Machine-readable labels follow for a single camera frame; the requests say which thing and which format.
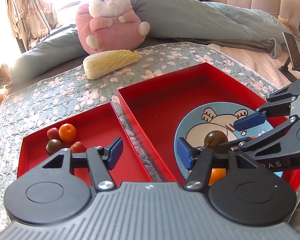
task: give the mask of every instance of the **red box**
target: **red box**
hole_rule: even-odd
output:
[[[122,181],[152,181],[111,103],[97,106],[24,137],[17,177],[22,176],[49,157],[45,149],[49,141],[47,131],[52,127],[59,128],[64,123],[70,123],[76,127],[76,141],[83,142],[87,148],[99,145],[107,146],[116,137],[122,137],[122,155],[115,168],[110,171],[117,186]],[[65,147],[70,147],[70,145],[71,143],[64,143]],[[74,169],[74,174],[91,185],[88,169]]]
[[[265,101],[240,82],[208,63],[195,65],[118,90],[121,107],[140,143],[165,181],[185,179],[174,155],[174,136],[181,120],[194,108],[211,102],[233,102],[253,110]],[[270,118],[272,126],[286,120]],[[297,190],[300,170],[283,178]]]

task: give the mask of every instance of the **blue gripper pad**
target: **blue gripper pad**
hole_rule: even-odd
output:
[[[108,170],[112,170],[117,164],[123,150],[122,138],[116,138],[108,147],[109,157],[106,160]]]
[[[193,168],[191,149],[181,140],[181,138],[178,138],[177,140],[177,153],[184,167],[191,170]]]
[[[266,114],[255,112],[234,122],[233,128],[237,131],[247,130],[249,128],[263,124],[266,121]]]

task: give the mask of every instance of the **pink stuffed animal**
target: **pink stuffed animal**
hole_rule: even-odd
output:
[[[79,6],[75,17],[79,40],[86,52],[135,49],[149,33],[129,0],[93,0]]]

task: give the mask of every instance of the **floral curtain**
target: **floral curtain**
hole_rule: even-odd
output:
[[[8,15],[14,36],[22,39],[26,50],[48,36],[58,23],[47,0],[8,0]]]

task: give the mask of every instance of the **floral quilt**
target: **floral quilt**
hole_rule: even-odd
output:
[[[139,62],[98,80],[88,80],[81,65],[4,99],[0,109],[0,231],[9,223],[3,207],[3,193],[17,177],[24,136],[110,101],[149,173],[155,181],[160,181],[122,114],[117,89],[208,62],[262,97],[276,90],[256,72],[204,45],[179,42],[139,49],[138,52]]]

